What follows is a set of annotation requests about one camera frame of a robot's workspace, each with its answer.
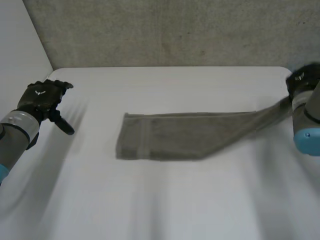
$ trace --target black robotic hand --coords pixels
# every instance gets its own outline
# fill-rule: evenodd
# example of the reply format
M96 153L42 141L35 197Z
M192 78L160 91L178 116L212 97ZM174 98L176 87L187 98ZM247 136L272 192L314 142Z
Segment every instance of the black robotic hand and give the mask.
M49 119L63 132L72 135L75 133L75 130L61 117L60 111L56 108L58 104L61 103L62 97L65 95L66 91L73 87L72 84L66 81L51 81L49 79L44 82L37 81L36 83L28 85L17 105L16 111L23 111L31 114L37 119L39 125L42 121ZM36 144L38 136L39 133L32 140L28 149Z
M320 81L320 63L314 62L294 71L287 79L286 85L291 101L305 91L313 91Z

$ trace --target gray fabric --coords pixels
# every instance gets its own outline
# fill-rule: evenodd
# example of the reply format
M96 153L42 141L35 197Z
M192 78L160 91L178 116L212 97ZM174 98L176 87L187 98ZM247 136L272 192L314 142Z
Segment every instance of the gray fabric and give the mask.
M201 160L291 114L288 97L253 112L126 113L116 145L116 157L125 160Z

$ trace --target robotic arm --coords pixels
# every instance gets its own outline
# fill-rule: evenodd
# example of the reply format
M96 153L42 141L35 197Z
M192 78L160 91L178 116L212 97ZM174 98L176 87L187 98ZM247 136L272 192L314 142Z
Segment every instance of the robotic arm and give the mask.
M56 110L67 89L71 88L73 85L68 82L48 79L30 84L17 109L0 121L0 184L24 151L37 143L42 121L49 119L66 134L75 133Z
M292 102L294 143L303 154L320 156L320 64L295 71L286 80Z

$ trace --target light blue joint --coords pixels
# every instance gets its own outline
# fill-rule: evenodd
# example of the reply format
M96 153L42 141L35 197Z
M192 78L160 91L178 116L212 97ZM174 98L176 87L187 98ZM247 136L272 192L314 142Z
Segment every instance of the light blue joint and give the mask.
M0 183L9 175L9 170L2 164L0 164Z
M293 140L301 153L320 156L320 127L302 129L295 133Z

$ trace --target white table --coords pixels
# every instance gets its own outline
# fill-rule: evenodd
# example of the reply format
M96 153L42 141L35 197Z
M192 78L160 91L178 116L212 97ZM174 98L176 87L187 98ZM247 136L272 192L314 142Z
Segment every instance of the white table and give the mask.
M320 167L295 149L290 119L201 162L115 158L126 112L254 111L287 95L289 74L282 67L54 71L50 79L74 84L60 109L76 134L43 123L37 145L0 187L0 239L319 239Z

